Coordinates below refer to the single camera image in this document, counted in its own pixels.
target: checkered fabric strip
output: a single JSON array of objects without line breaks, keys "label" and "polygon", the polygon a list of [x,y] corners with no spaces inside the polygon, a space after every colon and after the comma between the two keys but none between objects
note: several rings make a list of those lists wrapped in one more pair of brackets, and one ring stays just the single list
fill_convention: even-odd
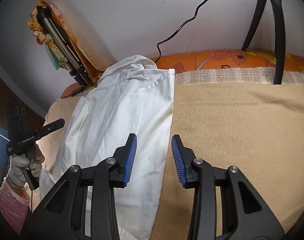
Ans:
[{"label": "checkered fabric strip", "polygon": [[[222,82],[273,84],[274,76],[273,67],[204,69],[176,74],[175,85]],[[304,74],[284,71],[282,85],[304,86]]]}]

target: tripod leg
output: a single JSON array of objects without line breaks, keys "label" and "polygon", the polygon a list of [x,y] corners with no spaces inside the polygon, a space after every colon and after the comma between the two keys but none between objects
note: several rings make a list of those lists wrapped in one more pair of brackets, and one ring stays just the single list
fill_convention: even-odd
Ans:
[{"label": "tripod leg", "polygon": [[285,22],[282,9],[282,0],[271,0],[274,20],[275,20],[275,54],[276,54],[276,70],[274,85],[282,83],[284,63],[285,63]]},{"label": "tripod leg", "polygon": [[253,20],[252,20],[250,29],[248,31],[247,37],[245,39],[244,45],[242,47],[242,51],[245,51],[251,43],[251,40],[252,40],[252,38],[253,38],[253,36],[256,32],[256,29],[258,27],[259,21],[260,21],[262,15],[263,15],[263,11],[264,11],[264,8],[265,8],[266,1],[267,0],[257,0]]}]

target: cloth draped on stand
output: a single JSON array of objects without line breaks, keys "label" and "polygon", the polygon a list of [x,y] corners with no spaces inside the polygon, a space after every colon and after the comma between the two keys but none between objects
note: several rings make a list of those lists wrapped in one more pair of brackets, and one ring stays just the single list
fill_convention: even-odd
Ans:
[{"label": "cloth draped on stand", "polygon": [[108,66],[107,65],[95,66],[91,61],[91,59],[89,58],[88,54],[84,51],[81,44],[77,41],[77,39],[72,34],[72,31],[70,30],[67,21],[65,20],[62,13],[57,9],[57,7],[55,7],[54,5],[50,4],[47,1],[40,0],[39,2],[37,2],[34,9],[30,13],[31,18],[28,21],[28,25],[30,29],[33,30],[33,36],[37,37],[37,43],[40,45],[45,44],[46,51],[55,69],[59,69],[59,68],[66,69],[65,63],[68,62],[68,59],[63,54],[61,49],[57,46],[57,44],[53,41],[51,35],[49,33],[45,33],[41,24],[38,22],[38,18],[37,18],[38,6],[40,7],[46,6],[51,10],[53,20],[56,21],[56,23],[65,30],[69,40],[71,41],[73,48],[75,49],[77,55],[79,56],[91,80],[93,82],[97,82],[98,78],[102,75],[103,71]]}]

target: white wall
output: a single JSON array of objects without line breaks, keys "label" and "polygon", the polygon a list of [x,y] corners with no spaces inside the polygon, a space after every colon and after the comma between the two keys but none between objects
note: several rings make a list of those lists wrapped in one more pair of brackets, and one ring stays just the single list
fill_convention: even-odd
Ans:
[{"label": "white wall", "polygon": [[[37,1],[3,0],[0,4],[0,65],[33,103],[47,111],[74,80],[67,71],[56,71],[51,66],[45,48],[36,43],[28,28],[29,13]],[[135,54],[157,56],[156,43],[192,17],[203,0],[48,1],[64,14],[92,60],[111,64]],[[256,1],[209,0],[193,22],[161,45],[163,55],[241,48]],[[283,0],[283,10],[286,50],[304,57],[304,4],[301,0]],[[269,1],[251,47],[274,48],[274,19]]]}]

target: white glove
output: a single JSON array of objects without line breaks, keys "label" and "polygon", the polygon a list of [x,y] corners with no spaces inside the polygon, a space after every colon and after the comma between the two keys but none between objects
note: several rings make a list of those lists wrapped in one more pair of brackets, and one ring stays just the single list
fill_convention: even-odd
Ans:
[{"label": "white glove", "polygon": [[22,168],[29,167],[33,177],[39,177],[42,169],[41,163],[44,162],[44,156],[40,151],[39,145],[33,145],[33,160],[28,160],[24,155],[13,155],[10,157],[10,169],[8,172],[8,177],[14,186],[18,188],[23,188],[27,180],[22,173]]}]

